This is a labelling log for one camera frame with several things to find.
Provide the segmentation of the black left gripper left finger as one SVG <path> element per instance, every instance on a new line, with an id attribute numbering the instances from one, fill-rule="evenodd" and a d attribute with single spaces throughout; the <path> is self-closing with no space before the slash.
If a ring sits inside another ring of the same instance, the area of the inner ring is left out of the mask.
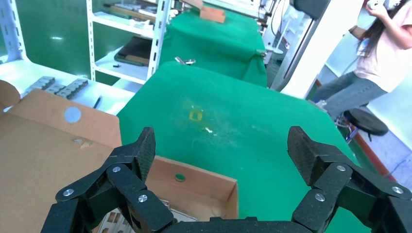
<path id="1" fill-rule="evenodd" d="M 90 233 L 116 208 L 135 232 L 164 232 L 173 215 L 145 183 L 155 145 L 145 127 L 136 142 L 113 149 L 100 168 L 58 191 L 41 232 Z"/>

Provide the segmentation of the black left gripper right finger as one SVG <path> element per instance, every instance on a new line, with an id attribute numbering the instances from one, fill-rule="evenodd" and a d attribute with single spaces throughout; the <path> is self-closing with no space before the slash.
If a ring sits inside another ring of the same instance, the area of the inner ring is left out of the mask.
<path id="1" fill-rule="evenodd" d="M 412 194 L 407 188 L 354 164 L 336 146 L 313 141 L 299 126 L 290 127 L 287 147 L 309 187 L 292 222 L 323 233 L 343 208 L 373 233 L 411 232 Z"/>

